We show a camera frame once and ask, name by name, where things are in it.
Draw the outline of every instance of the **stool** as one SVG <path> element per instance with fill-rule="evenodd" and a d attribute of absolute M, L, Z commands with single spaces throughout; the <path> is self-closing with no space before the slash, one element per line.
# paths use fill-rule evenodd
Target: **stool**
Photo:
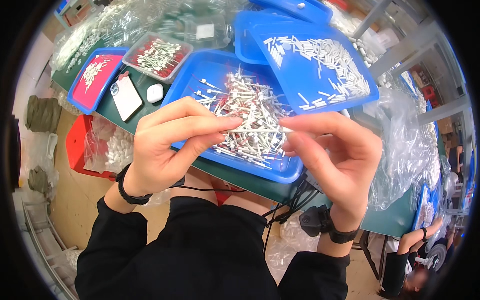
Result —
<path fill-rule="evenodd" d="M 77 120 L 75 120 L 75 123 L 73 123 L 70 131 L 68 131 L 65 146 L 67 147 L 67 156 L 70 168 L 75 170 L 77 173 L 108 178 L 110 181 L 115 181 L 115 177 L 112 175 L 112 172 L 104 171 L 100 174 L 95 171 L 84 169 L 85 135 L 92 128 L 92 119 L 93 116 L 80 115 L 77 117 Z"/>
<path fill-rule="evenodd" d="M 425 98 L 425 101 L 430 100 L 432 107 L 438 106 L 437 96 L 435 95 L 433 86 L 426 85 L 421 89 L 421 91 L 423 93 L 423 97 Z"/>

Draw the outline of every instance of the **wrist strap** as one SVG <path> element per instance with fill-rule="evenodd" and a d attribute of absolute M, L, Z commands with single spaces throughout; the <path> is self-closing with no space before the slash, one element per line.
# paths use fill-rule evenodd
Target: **wrist strap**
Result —
<path fill-rule="evenodd" d="M 427 229 L 425 227 L 421 228 L 423 230 L 423 239 L 421 241 L 426 242 L 427 241 Z"/>
<path fill-rule="evenodd" d="M 115 181 L 119 183 L 119 193 L 120 196 L 129 204 L 138 204 L 138 205 L 144 205 L 150 200 L 150 197 L 153 194 L 147 194 L 145 196 L 140 196 L 140 197 L 132 197 L 129 196 L 125 190 L 123 189 L 123 179 L 125 178 L 125 174 L 127 173 L 128 168 L 130 167 L 131 163 L 126 165 L 123 170 L 117 175 L 115 178 Z"/>

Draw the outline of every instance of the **green tabletop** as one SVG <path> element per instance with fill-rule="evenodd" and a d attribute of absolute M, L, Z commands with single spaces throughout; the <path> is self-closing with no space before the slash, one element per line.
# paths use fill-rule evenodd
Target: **green tabletop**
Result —
<path fill-rule="evenodd" d="M 96 48 L 100 48 L 103 46 L 103 41 L 98 41 L 97 44 L 95 44 L 92 49 L 90 49 L 87 55 L 85 57 L 81 57 L 81 59 L 84 61 Z M 69 71 L 69 73 L 66 73 L 65 70 L 57 71 L 53 74 L 52 80 L 65 90 L 69 90 L 81 67 L 82 65 L 75 65 L 72 70 Z M 133 85 L 137 89 L 140 97 L 144 101 L 141 109 L 137 113 L 135 113 L 127 122 L 123 122 L 120 118 L 117 107 L 115 106 L 113 97 L 110 93 L 107 92 L 102 97 L 102 100 L 98 105 L 96 111 L 106 119 L 122 127 L 128 132 L 135 133 L 138 120 L 141 117 L 157 110 L 162 103 L 161 101 L 158 101 L 151 104 L 146 101 L 147 88 L 153 84 L 159 83 L 159 81 L 151 77 L 142 75 L 131 67 L 124 68 L 122 72 L 125 71 L 129 71 L 130 79 L 132 80 Z M 162 85 L 164 86 L 166 93 L 170 88 L 170 85 Z M 300 179 L 291 184 L 281 184 L 273 182 L 202 157 L 199 157 L 193 163 L 193 165 L 217 178 L 230 182 L 233 185 L 239 186 L 255 194 L 281 203 L 284 203 L 285 201 L 290 199 L 294 194 L 296 188 L 300 184 Z M 410 206 L 408 204 L 409 193 L 410 190 L 407 191 L 403 195 L 403 197 L 395 201 L 388 209 L 384 211 L 377 212 L 373 210 L 368 210 L 361 225 L 361 228 L 364 230 L 396 237 L 401 237 L 404 233 L 409 232 L 415 215 L 415 212 L 410 211 Z M 322 204 L 331 206 L 331 202 L 327 199 L 327 197 L 323 194 L 319 194 L 305 208 L 308 208 L 312 205 L 320 206 Z"/>

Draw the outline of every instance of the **black shorts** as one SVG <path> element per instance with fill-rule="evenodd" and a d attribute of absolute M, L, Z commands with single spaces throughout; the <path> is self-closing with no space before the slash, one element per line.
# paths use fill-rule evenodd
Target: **black shorts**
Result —
<path fill-rule="evenodd" d="M 224 204 L 216 206 L 208 200 L 197 197 L 179 196 L 170 199 L 168 221 L 181 217 L 188 219 L 199 218 L 199 220 L 204 222 L 206 221 L 205 216 L 209 216 L 209 221 L 215 221 L 218 218 L 219 224 L 221 224 L 222 219 L 234 219 L 236 223 L 242 224 L 260 238 L 262 238 L 267 223 L 266 218 L 234 205 Z"/>

